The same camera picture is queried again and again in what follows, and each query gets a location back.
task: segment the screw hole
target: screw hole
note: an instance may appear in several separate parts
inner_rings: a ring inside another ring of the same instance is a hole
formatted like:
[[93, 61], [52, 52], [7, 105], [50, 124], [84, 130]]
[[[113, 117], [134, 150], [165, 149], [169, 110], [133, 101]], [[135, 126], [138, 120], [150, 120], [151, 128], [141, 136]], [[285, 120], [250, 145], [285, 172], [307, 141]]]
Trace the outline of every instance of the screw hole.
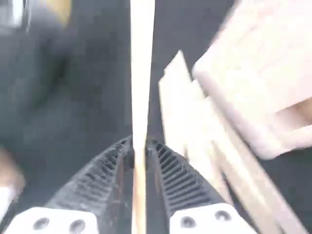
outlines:
[[71, 223], [69, 227], [70, 234], [80, 234], [86, 227], [86, 223], [82, 219], [78, 219]]
[[40, 218], [34, 223], [33, 229], [42, 230], [48, 226], [49, 222], [50, 220], [48, 218]]
[[196, 222], [192, 217], [185, 216], [181, 219], [182, 228], [194, 228], [196, 227]]
[[218, 211], [215, 213], [215, 217], [217, 220], [220, 221], [230, 221], [232, 219], [232, 217], [230, 216], [229, 213], [227, 213], [226, 211]]

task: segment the ridged rubber pad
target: ridged rubber pad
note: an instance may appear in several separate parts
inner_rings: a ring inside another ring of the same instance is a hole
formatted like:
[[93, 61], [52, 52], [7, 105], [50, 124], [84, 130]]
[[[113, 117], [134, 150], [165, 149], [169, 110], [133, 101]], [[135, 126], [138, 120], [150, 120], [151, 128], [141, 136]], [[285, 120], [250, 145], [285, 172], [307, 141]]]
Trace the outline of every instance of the ridged rubber pad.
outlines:
[[[134, 151], [128, 137], [92, 159], [46, 207], [89, 211], [100, 233], [131, 233]], [[147, 233], [168, 233], [178, 210], [224, 202], [185, 158], [155, 140], [146, 143]]]

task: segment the light wood piece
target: light wood piece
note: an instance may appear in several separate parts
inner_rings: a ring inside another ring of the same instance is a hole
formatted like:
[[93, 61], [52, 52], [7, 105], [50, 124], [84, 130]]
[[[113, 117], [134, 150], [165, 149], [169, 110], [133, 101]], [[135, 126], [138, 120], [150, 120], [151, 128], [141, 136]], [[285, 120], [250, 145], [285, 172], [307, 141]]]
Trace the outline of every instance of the light wood piece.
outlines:
[[131, 97], [135, 152], [132, 234], [146, 233], [145, 143], [154, 32], [154, 0], [130, 0]]

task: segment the wooden block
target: wooden block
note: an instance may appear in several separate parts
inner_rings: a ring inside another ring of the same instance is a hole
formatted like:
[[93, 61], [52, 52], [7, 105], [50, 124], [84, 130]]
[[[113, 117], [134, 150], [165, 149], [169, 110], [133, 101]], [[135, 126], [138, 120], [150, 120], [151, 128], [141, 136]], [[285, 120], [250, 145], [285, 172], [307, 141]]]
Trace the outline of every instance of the wooden block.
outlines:
[[181, 51], [177, 53], [159, 82], [159, 96], [165, 142], [189, 163], [221, 194], [232, 202], [214, 151], [204, 131], [201, 102], [204, 95], [198, 83], [191, 82]]
[[[312, 145], [312, 139], [305, 138], [305, 132], [312, 135], [311, 128], [292, 133], [287, 127], [293, 123], [281, 126], [286, 120], [276, 115], [312, 97], [309, 5], [307, 0], [237, 1], [193, 70], [194, 78], [263, 158]], [[295, 141], [296, 134], [303, 141]]]
[[278, 224], [287, 234], [307, 234], [308, 231], [211, 98], [207, 98], [206, 109], [210, 111], [210, 129], [221, 168], [261, 233], [281, 233]]
[[165, 69], [164, 77], [159, 81], [159, 98], [165, 143], [173, 151], [185, 156], [186, 132], [185, 103], [186, 93], [191, 84], [184, 56], [178, 51]]

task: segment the dark gray surface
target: dark gray surface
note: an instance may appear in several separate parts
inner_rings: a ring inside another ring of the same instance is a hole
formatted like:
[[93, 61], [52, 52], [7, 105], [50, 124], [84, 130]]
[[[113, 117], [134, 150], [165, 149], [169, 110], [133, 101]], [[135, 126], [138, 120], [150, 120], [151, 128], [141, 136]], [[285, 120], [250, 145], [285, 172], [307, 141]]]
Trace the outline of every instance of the dark gray surface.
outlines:
[[[149, 136], [162, 140], [157, 82], [179, 49], [204, 53], [232, 0], [157, 0]], [[0, 143], [22, 167], [19, 210], [43, 205], [93, 156], [131, 134], [127, 0], [74, 0], [56, 35], [0, 37]], [[261, 162], [312, 231], [311, 150]]]

